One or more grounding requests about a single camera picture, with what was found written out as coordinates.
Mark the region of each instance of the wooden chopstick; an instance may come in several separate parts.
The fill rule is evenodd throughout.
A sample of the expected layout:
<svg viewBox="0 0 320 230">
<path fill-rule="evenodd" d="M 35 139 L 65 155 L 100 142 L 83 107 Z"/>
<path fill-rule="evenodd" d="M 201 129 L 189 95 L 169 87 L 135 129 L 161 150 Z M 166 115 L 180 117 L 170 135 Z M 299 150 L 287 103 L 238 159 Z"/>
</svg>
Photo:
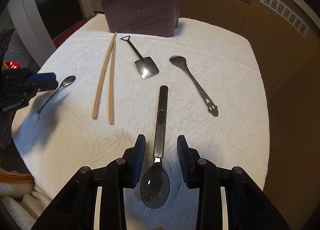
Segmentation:
<svg viewBox="0 0 320 230">
<path fill-rule="evenodd" d="M 97 86 L 96 99 L 94 101 L 94 107 L 93 107 L 92 119 L 94 119 L 94 120 L 98 119 L 99 105 L 100 105 L 100 99 L 101 99 L 101 93 L 102 93 L 102 86 L 103 86 L 104 78 L 106 76 L 107 66 L 108 66 L 111 50 L 113 48 L 113 43 L 114 43 L 114 41 L 116 39 L 116 36 L 117 36 L 117 32 L 115 32 L 115 34 L 113 35 L 113 38 L 112 38 L 112 40 L 110 42 L 110 45 L 109 45 L 109 48 L 108 48 L 108 51 L 107 51 L 107 54 L 106 54 L 106 58 L 105 58 L 104 63 L 103 63 L 103 67 L 102 67 L 99 83 L 98 83 L 98 86 Z"/>
<path fill-rule="evenodd" d="M 114 113 L 114 75 L 115 75 L 115 60 L 116 60 L 116 41 L 113 43 L 111 66 L 110 66 L 110 85 L 109 85 L 109 124 L 115 123 Z"/>
</svg>

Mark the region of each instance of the purple plastic bin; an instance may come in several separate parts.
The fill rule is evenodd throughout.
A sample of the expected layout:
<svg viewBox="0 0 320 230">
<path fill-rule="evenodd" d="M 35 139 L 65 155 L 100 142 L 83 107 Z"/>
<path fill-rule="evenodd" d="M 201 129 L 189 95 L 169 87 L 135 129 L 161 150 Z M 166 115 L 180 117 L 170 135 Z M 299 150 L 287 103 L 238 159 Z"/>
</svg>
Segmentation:
<svg viewBox="0 0 320 230">
<path fill-rule="evenodd" d="M 101 0 L 110 32 L 172 37 L 180 0 Z"/>
</svg>

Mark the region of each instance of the table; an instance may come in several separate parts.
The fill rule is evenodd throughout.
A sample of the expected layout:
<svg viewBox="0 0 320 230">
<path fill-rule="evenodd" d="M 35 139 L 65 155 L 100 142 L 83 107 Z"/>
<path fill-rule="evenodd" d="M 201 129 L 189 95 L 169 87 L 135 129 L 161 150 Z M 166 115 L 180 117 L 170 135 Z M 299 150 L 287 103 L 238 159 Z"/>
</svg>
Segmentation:
<svg viewBox="0 0 320 230">
<path fill-rule="evenodd" d="M 159 88 L 167 85 L 163 167 L 170 194 L 161 208 L 153 210 L 141 200 L 140 183 L 125 189 L 128 230 L 195 229 L 198 190 L 183 183 L 176 150 L 180 134 L 201 157 L 223 168 L 241 166 L 263 188 L 269 158 L 268 109 L 249 42 L 220 27 L 185 18 L 179 19 L 171 38 L 132 35 L 132 43 L 143 56 L 151 56 L 160 70 L 143 80 L 134 65 L 137 57 L 120 40 L 122 36 L 117 36 L 113 126 L 107 113 L 108 74 L 98 120 L 92 120 L 96 87 L 112 37 L 103 15 L 75 32 L 41 68 L 40 72 L 55 72 L 59 82 L 69 75 L 77 79 L 49 102 L 39 121 L 32 121 L 31 114 L 52 92 L 38 93 L 29 107 L 16 114 L 12 137 L 36 184 L 54 198 L 81 166 L 106 166 L 122 157 L 140 133 L 147 140 L 142 178 L 152 164 Z M 187 59 L 190 71 L 218 106 L 218 117 L 207 112 L 191 80 L 169 62 L 172 55 Z M 227 229 L 225 202 L 223 217 Z"/>
</svg>

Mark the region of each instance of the wall vent grille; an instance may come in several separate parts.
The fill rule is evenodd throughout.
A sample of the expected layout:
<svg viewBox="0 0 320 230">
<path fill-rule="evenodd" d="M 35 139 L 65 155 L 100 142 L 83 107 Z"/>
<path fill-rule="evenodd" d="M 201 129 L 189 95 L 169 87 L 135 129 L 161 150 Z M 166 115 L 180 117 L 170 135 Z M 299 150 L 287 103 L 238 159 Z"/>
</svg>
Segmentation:
<svg viewBox="0 0 320 230">
<path fill-rule="evenodd" d="M 269 7 L 290 23 L 303 37 L 306 37 L 309 27 L 302 19 L 280 0 L 260 0 L 260 3 Z"/>
</svg>

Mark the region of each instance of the spoon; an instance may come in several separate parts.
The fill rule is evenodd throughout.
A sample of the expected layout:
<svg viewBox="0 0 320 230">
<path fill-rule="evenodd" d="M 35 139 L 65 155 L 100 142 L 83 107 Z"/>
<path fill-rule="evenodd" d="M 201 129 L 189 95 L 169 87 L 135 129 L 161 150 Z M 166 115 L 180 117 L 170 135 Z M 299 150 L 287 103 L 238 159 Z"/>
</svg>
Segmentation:
<svg viewBox="0 0 320 230">
<path fill-rule="evenodd" d="M 60 86 L 57 88 L 57 90 L 49 97 L 49 99 L 44 103 L 44 105 L 39 109 L 38 112 L 32 114 L 33 121 L 38 121 L 40 119 L 40 113 L 43 110 L 43 108 L 46 106 L 46 104 L 49 102 L 49 100 L 55 95 L 55 93 L 62 87 L 70 85 L 72 82 L 76 80 L 76 76 L 69 76 L 66 77 L 60 84 Z"/>
<path fill-rule="evenodd" d="M 162 168 L 167 101 L 168 87 L 161 86 L 153 149 L 154 161 L 152 167 L 144 174 L 140 186 L 142 201 L 150 208 L 161 207 L 167 200 L 170 190 L 168 175 Z"/>
<path fill-rule="evenodd" d="M 200 96 L 202 97 L 205 105 L 207 106 L 208 113 L 212 114 L 213 116 L 218 116 L 218 107 L 212 102 L 210 97 L 207 95 L 207 93 L 203 90 L 203 88 L 199 85 L 198 81 L 193 77 L 193 75 L 189 71 L 187 66 L 187 60 L 184 57 L 178 55 L 171 56 L 169 60 L 173 65 L 181 68 L 191 78 L 193 84 L 195 84 Z"/>
</svg>

